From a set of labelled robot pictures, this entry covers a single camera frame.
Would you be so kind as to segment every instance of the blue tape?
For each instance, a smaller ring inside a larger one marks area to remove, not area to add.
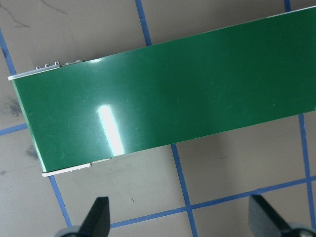
[[[307,182],[307,179],[305,178],[305,179],[299,179],[299,180],[295,180],[295,181],[291,181],[291,182],[287,182],[287,183],[282,183],[282,184],[277,184],[277,185],[273,185],[273,186],[269,186],[269,187],[265,187],[265,188],[260,188],[260,189],[256,189],[253,191],[244,192],[241,194],[231,195],[228,197],[222,197],[222,198],[215,199],[212,201],[206,201],[206,202],[194,204],[194,205],[192,205],[192,209],[213,206],[213,205],[220,204],[220,203],[227,202],[227,201],[232,201],[232,200],[236,200],[236,199],[240,199],[240,198],[246,198],[250,195],[260,195],[260,194],[263,194],[263,193],[266,193],[269,191],[274,191],[274,190],[283,189],[283,188],[287,188],[287,187],[291,187],[291,186],[295,186],[295,185],[299,185],[299,184],[304,184],[306,182]]]
[[[291,11],[291,0],[284,0],[284,9],[285,12]]]
[[[144,12],[144,9],[143,9],[142,1],[141,0],[135,0],[135,3],[136,3],[136,8],[137,8],[140,24],[142,26],[142,30],[143,30],[146,46],[150,46],[150,45],[152,45],[152,39],[150,38],[150,34],[149,34],[148,26],[147,26],[147,21],[146,21],[145,12]]]
[[[180,181],[180,185],[181,185],[181,189],[182,189],[184,203],[185,203],[185,205],[187,207],[187,211],[188,211],[188,218],[189,218],[189,222],[190,222],[190,226],[191,226],[191,230],[192,230],[192,235],[193,235],[193,237],[197,237],[198,236],[197,227],[196,227],[196,223],[194,221],[194,216],[192,213],[192,206],[190,203],[187,185],[186,185],[186,181],[184,179],[184,174],[182,171],[182,166],[181,166],[181,162],[180,162],[180,157],[179,157],[177,145],[171,144],[171,149],[172,149],[174,162],[176,164],[176,168],[177,168],[177,172],[178,172],[178,176],[179,176],[179,181]]]
[[[26,126],[26,123],[23,124],[19,124],[13,127],[8,127],[8,128],[4,128],[0,130],[0,136],[12,133],[12,132],[16,132],[16,131],[20,131],[23,129],[27,129],[28,127]]]
[[[54,193],[55,193],[55,196],[57,198],[57,201],[58,201],[58,204],[59,204],[59,207],[60,207],[60,210],[61,212],[63,213],[63,216],[65,218],[65,221],[66,221],[66,225],[67,227],[71,227],[73,226],[71,224],[71,220],[69,218],[69,215],[68,215],[68,212],[67,212],[67,209],[65,207],[65,203],[64,203],[64,200],[63,198],[61,197],[61,193],[59,191],[59,188],[57,186],[57,183],[56,183],[56,180],[55,180],[55,177],[53,175],[49,176],[49,180],[50,180],[50,184],[54,190]]]
[[[137,217],[137,218],[134,218],[134,219],[126,220],[126,221],[116,222],[116,223],[111,224],[111,228],[116,228],[116,227],[126,226],[126,225],[130,225],[130,224],[135,224],[135,223],[138,223],[138,222],[148,221],[148,220],[152,220],[152,219],[163,217],[163,216],[169,216],[169,215],[173,215],[173,214],[176,214],[176,213],[184,212],[186,210],[187,210],[186,207],[181,207],[181,208],[176,208],[176,209],[169,210],[169,211],[163,211],[163,212],[159,212],[159,213],[156,213],[156,214],[151,214],[151,215],[148,215],[148,216],[142,216],[142,217]]]
[[[4,37],[3,37],[1,30],[0,30],[0,46],[1,46],[2,52],[4,54],[4,58],[5,58],[5,61],[6,61],[6,64],[8,66],[8,69],[9,69],[11,76],[15,75],[16,71],[15,71],[8,47],[6,46],[6,43],[5,43],[5,40],[4,40]]]
[[[240,198],[246,198],[250,195],[259,195],[259,194],[263,194],[266,192],[275,191],[275,190],[283,189],[283,188],[288,188],[288,187],[304,184],[308,181],[315,181],[315,180],[316,180],[316,176],[312,176],[309,179],[304,178],[304,179],[290,181],[290,182],[286,182],[286,183],[282,183],[282,184],[272,185],[272,186],[256,189],[253,191],[241,193],[241,194],[231,195],[228,197],[222,197],[222,198],[215,199],[212,201],[206,201],[206,202],[194,204],[194,205],[191,205],[189,207],[185,206],[185,207],[176,208],[176,209],[169,210],[169,211],[159,212],[159,213],[148,215],[148,216],[142,216],[142,217],[126,220],[126,221],[113,223],[113,224],[111,224],[111,228],[122,227],[122,226],[135,224],[135,223],[142,222],[142,221],[152,220],[152,219],[163,217],[163,216],[169,216],[169,215],[173,215],[176,213],[188,211],[188,209],[190,209],[192,211],[193,209],[213,206],[213,205],[220,204],[220,203],[227,202],[227,201],[232,201],[232,200],[236,200],[236,199],[240,199]]]
[[[301,132],[305,176],[307,179],[309,179],[311,177],[311,169],[310,169],[310,162],[309,162],[309,156],[308,156],[304,115],[300,114],[298,118],[299,118],[299,124],[300,124],[300,132]],[[315,208],[314,208],[313,189],[312,189],[311,180],[308,180],[306,182],[306,187],[307,187],[308,204],[310,208],[311,224],[312,224],[312,228],[316,230]]]

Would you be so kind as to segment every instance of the floor tile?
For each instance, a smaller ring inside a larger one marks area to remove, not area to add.
[[[191,203],[305,177],[298,117],[178,144]]]
[[[111,223],[184,206],[170,146],[95,163],[56,180],[76,225],[97,197],[109,197]]]
[[[286,222],[311,226],[306,184],[263,194]]]
[[[291,0],[291,9],[298,10],[310,6],[315,6],[316,0]]]
[[[263,197],[286,220],[310,226],[304,184],[272,191]],[[193,211],[199,237],[252,237],[248,226],[248,198],[224,202]]]
[[[109,237],[191,237],[192,232],[186,212],[118,227],[110,230]]]
[[[0,53],[0,130],[25,123],[15,96],[4,55]]]
[[[0,27],[17,73],[145,46],[132,0],[1,1]]]
[[[0,236],[54,236],[66,227],[27,130],[0,137]]]
[[[284,13],[282,0],[142,0],[153,43]]]

